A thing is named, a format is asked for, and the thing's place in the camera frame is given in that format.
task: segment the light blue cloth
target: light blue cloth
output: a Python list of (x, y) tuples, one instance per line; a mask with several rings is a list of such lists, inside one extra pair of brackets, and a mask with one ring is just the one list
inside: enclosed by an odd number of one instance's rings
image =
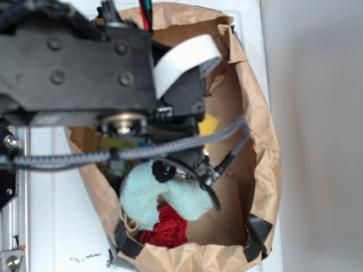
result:
[(170, 180), (160, 183), (153, 175), (153, 161), (136, 166), (123, 181), (120, 202), (128, 217), (138, 221), (139, 230), (153, 230), (159, 222), (161, 194), (187, 221), (195, 221), (213, 207), (209, 194), (196, 181)]

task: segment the screw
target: screw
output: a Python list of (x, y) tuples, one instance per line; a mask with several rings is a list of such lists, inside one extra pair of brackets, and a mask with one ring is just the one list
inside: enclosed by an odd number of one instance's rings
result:
[(14, 193), (14, 190), (12, 190), (11, 188), (9, 188), (9, 189), (7, 189), (6, 190), (6, 194), (8, 195), (8, 196), (12, 196), (12, 194)]
[(51, 37), (48, 39), (48, 46), (51, 50), (58, 51), (59, 49), (61, 49), (62, 44), (58, 38)]
[(116, 45), (115, 45), (115, 49), (116, 52), (118, 52), (118, 54), (120, 55), (124, 55), (127, 52), (127, 44), (124, 43), (123, 41), (119, 41)]
[(130, 86), (134, 83), (134, 75), (128, 71), (125, 71), (121, 73), (119, 80), (122, 85)]
[(6, 265), (11, 271), (15, 271), (20, 266), (20, 260), (15, 256), (11, 256), (6, 260)]
[(54, 84), (61, 85), (66, 80), (66, 75), (60, 70), (52, 72), (50, 79)]
[(7, 148), (16, 148), (18, 145), (18, 139), (14, 135), (8, 135), (4, 139), (4, 145)]

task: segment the red fabric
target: red fabric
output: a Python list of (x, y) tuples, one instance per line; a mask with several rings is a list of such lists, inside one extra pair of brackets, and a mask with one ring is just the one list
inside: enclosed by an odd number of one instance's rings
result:
[(171, 206), (160, 207), (158, 211), (160, 223), (157, 223), (152, 231), (142, 231), (140, 242), (167, 248), (185, 244), (188, 241), (185, 236), (187, 221)]

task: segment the brown paper bag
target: brown paper bag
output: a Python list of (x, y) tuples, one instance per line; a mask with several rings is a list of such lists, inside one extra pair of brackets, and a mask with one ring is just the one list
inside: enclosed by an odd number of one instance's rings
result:
[[(227, 173), (216, 182), (222, 210), (209, 211), (188, 222), (188, 243), (174, 249), (142, 245), (135, 240), (137, 223), (122, 211), (116, 192), (96, 165), (80, 169), (85, 187), (104, 230), (120, 250), (119, 256), (140, 271), (246, 271), (270, 254), (281, 195), (281, 153), (277, 133), (265, 98), (247, 57), (233, 34), (231, 17), (207, 8), (158, 3), (153, 6), (153, 38), (175, 46), (191, 37), (210, 34), (223, 55), (222, 63), (208, 75), (206, 112), (225, 128), (243, 114), (251, 139)], [(140, 27), (140, 10), (120, 13)], [(94, 132), (67, 131), (73, 152), (99, 148)], [(219, 163), (238, 141), (242, 131), (212, 144), (210, 161)]]

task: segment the black cable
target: black cable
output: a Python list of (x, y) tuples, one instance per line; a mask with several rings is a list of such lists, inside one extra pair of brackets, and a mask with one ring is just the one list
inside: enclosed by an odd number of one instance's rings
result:
[(175, 168), (179, 168), (179, 169), (183, 170), (187, 175), (189, 175), (192, 179), (198, 181), (200, 184), (200, 188), (202, 190), (205, 190), (209, 194), (209, 196), (213, 202), (214, 208), (217, 211), (219, 211), (221, 209), (220, 201), (219, 201), (216, 193), (212, 189), (212, 187), (208, 186), (204, 182), (204, 180), (190, 166), (188, 166), (178, 160), (171, 159), (168, 157), (165, 158), (165, 157), (161, 157), (161, 156), (156, 156), (156, 157), (154, 157), (154, 159), (159, 160), (160, 162), (167, 163), (170, 166), (174, 166)]

